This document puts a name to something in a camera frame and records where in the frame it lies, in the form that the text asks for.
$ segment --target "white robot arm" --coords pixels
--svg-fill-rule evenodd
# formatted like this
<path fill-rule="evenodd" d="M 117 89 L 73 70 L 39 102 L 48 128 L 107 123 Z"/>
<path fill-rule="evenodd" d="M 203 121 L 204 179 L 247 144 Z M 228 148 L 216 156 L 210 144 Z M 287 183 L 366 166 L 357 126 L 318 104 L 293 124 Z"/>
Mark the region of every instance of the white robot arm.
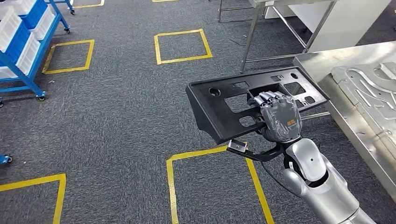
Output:
<path fill-rule="evenodd" d="M 301 139 L 286 149 L 302 176 L 291 165 L 283 176 L 324 224 L 375 224 L 359 207 L 347 182 L 310 139 Z"/>
<path fill-rule="evenodd" d="M 260 154 L 231 140 L 228 151 L 255 161 L 284 155 L 283 176 L 291 190 L 312 209 L 323 224 L 375 224 L 359 207 L 347 182 L 315 143 L 301 137 L 302 122 L 294 99 L 280 92 L 262 92 L 254 98 L 267 126 L 261 134 L 276 147 Z"/>

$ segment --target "black cable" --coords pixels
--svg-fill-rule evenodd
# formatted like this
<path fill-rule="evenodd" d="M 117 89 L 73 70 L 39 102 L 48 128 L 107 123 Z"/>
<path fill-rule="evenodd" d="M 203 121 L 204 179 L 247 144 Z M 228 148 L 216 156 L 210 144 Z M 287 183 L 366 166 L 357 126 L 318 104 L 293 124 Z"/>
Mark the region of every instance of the black cable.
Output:
<path fill-rule="evenodd" d="M 240 43 L 238 43 L 238 42 L 236 42 L 236 41 L 233 41 L 233 40 L 232 40 L 232 39 L 230 39 L 230 38 L 229 38 L 229 40 L 231 40 L 232 42 L 234 42 L 234 43 L 238 44 L 239 46 L 246 46 L 246 44 L 240 44 Z"/>
<path fill-rule="evenodd" d="M 301 198 L 300 196 L 298 196 L 297 194 L 295 194 L 293 191 L 291 191 L 289 188 L 285 187 L 282 183 L 280 183 L 275 177 L 274 175 L 272 175 L 272 173 L 264 166 L 264 163 L 261 162 L 262 167 L 264 168 L 264 170 L 272 177 L 272 179 L 274 179 L 274 181 L 276 183 L 278 183 L 281 187 L 283 187 L 286 191 L 292 193 L 294 196 Z"/>

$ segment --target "round hole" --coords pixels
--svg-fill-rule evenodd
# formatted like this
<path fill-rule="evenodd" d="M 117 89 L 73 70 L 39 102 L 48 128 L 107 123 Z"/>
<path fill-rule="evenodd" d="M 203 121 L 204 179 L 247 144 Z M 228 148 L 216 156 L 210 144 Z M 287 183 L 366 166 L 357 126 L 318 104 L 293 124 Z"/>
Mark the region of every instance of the round hole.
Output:
<path fill-rule="evenodd" d="M 298 79 L 298 76 L 297 76 L 296 74 L 291 73 L 290 75 L 291 75 L 293 78 Z"/>
<path fill-rule="evenodd" d="M 210 94 L 211 94 L 212 96 L 214 96 L 214 97 L 220 96 L 220 90 L 218 90 L 218 89 L 210 88 L 210 89 L 209 89 L 209 92 L 210 92 Z"/>

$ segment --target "white plastic bin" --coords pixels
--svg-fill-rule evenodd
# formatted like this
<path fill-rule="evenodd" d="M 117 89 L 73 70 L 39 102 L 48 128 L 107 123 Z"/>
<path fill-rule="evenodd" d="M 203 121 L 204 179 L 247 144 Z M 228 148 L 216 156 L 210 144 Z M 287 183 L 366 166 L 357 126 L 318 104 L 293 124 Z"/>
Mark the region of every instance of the white plastic bin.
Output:
<path fill-rule="evenodd" d="M 30 12 L 36 0 L 6 0 L 0 3 L 0 7 L 13 6 L 18 15 L 26 15 Z"/>
<path fill-rule="evenodd" d="M 0 79 L 17 77 L 7 66 L 0 67 Z"/>
<path fill-rule="evenodd" d="M 12 7 L 8 7 L 8 12 L 0 22 L 0 50 L 2 52 L 6 52 L 21 23 L 22 19 L 15 14 L 15 10 Z"/>
<path fill-rule="evenodd" d="M 4 18 L 4 16 L 7 14 L 9 8 L 12 6 L 6 6 L 3 4 L 3 2 L 0 2 L 0 20 Z"/>
<path fill-rule="evenodd" d="M 54 19 L 55 19 L 55 15 L 51 12 L 51 9 L 48 7 L 45 10 L 44 14 L 42 15 L 40 21 L 38 22 L 36 28 L 31 29 L 30 32 L 32 32 L 35 35 L 36 39 L 38 39 L 39 41 L 43 40 L 48 30 L 50 29 Z"/>
<path fill-rule="evenodd" d="M 25 74 L 28 75 L 32 68 L 33 62 L 40 48 L 40 43 L 36 40 L 34 34 L 31 34 L 28 42 L 23 48 L 22 54 L 19 57 L 16 66 Z"/>
<path fill-rule="evenodd" d="M 37 56 L 40 43 L 36 40 L 34 34 L 30 34 L 28 42 L 26 43 L 21 56 L 19 57 L 16 66 L 25 74 L 28 75 L 33 66 L 33 62 Z M 8 67 L 0 67 L 0 79 L 17 77 Z"/>

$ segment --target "blue metal rack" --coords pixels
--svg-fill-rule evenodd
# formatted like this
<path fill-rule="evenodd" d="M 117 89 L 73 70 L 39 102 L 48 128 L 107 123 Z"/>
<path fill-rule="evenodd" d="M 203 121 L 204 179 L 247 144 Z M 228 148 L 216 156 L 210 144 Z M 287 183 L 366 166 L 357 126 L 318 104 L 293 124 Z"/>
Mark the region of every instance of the blue metal rack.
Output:
<path fill-rule="evenodd" d="M 45 38 L 40 41 L 40 48 L 38 50 L 38 53 L 36 55 L 36 58 L 33 62 L 32 68 L 30 69 L 29 74 L 26 76 L 10 59 L 9 57 L 4 54 L 3 52 L 0 51 L 0 61 L 8 66 L 8 68 L 16 74 L 18 77 L 15 78 L 3 78 L 0 79 L 0 83 L 4 82 L 15 82 L 15 81 L 22 81 L 25 85 L 24 86 L 18 86 L 18 87 L 9 87 L 9 88 L 2 88 L 0 89 L 0 93 L 2 92 L 13 92 L 13 91 L 23 91 L 23 90 L 31 90 L 36 94 L 36 97 L 40 100 L 43 101 L 45 100 L 45 96 L 47 93 L 45 91 L 42 91 L 33 81 L 35 78 L 35 75 L 40 67 L 41 61 L 44 57 L 44 54 L 51 42 L 52 36 L 54 35 L 55 30 L 57 29 L 58 23 L 62 22 L 64 26 L 64 30 L 67 33 L 70 33 L 70 27 L 67 24 L 66 20 L 60 13 L 59 9 L 57 8 L 55 2 L 53 0 L 49 0 L 50 4 L 53 6 L 56 16 L 54 21 L 52 22 Z M 2 99 L 0 98 L 0 107 L 2 107 Z"/>
<path fill-rule="evenodd" d="M 70 14 L 74 15 L 74 9 L 73 9 L 73 6 L 70 4 L 70 1 L 69 1 L 69 0 L 54 1 L 54 3 L 55 3 L 55 4 L 58 4 L 58 3 L 66 3 L 67 6 L 69 7 Z"/>

